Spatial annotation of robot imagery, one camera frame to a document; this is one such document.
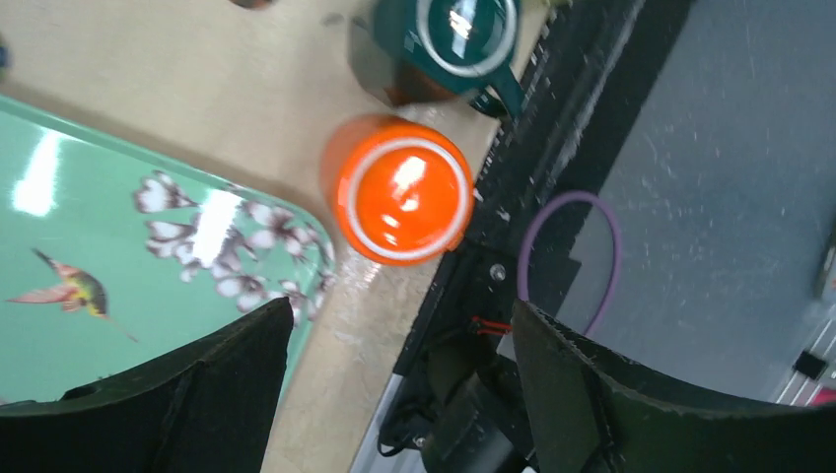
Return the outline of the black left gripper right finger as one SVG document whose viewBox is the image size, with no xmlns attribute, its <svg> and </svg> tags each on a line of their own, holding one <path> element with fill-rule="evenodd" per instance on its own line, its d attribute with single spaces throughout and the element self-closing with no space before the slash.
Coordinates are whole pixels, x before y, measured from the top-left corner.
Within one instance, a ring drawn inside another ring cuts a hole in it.
<svg viewBox="0 0 836 473">
<path fill-rule="evenodd" d="M 737 397 L 657 372 L 516 301 L 543 472 L 831 472 L 835 408 Z"/>
</svg>

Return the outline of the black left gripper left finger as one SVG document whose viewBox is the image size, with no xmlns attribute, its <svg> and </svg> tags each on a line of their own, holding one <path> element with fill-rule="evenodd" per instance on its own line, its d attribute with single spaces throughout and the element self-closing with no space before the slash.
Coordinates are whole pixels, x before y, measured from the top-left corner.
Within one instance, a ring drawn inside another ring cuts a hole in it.
<svg viewBox="0 0 836 473">
<path fill-rule="evenodd" d="M 51 402 L 1 409 L 5 472 L 257 472 L 294 315 L 285 298 Z"/>
</svg>

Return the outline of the green floral tray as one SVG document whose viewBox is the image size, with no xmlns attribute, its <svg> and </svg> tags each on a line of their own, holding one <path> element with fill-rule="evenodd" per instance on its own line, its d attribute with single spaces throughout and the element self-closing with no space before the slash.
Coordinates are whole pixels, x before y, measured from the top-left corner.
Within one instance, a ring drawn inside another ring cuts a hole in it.
<svg viewBox="0 0 836 473">
<path fill-rule="evenodd" d="M 1 400 L 48 402 L 276 298 L 294 367 L 334 276 L 301 207 L 1 100 Z"/>
</svg>

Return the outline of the orange mug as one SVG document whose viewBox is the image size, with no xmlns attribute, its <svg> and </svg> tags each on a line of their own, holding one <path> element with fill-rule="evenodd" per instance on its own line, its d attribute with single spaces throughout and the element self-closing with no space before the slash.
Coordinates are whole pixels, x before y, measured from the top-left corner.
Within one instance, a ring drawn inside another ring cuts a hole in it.
<svg viewBox="0 0 836 473">
<path fill-rule="evenodd" d="M 319 187 L 349 245 L 389 266 L 454 250 L 475 201 L 470 166 L 453 141 L 383 113 L 333 130 L 319 159 Z"/>
</svg>

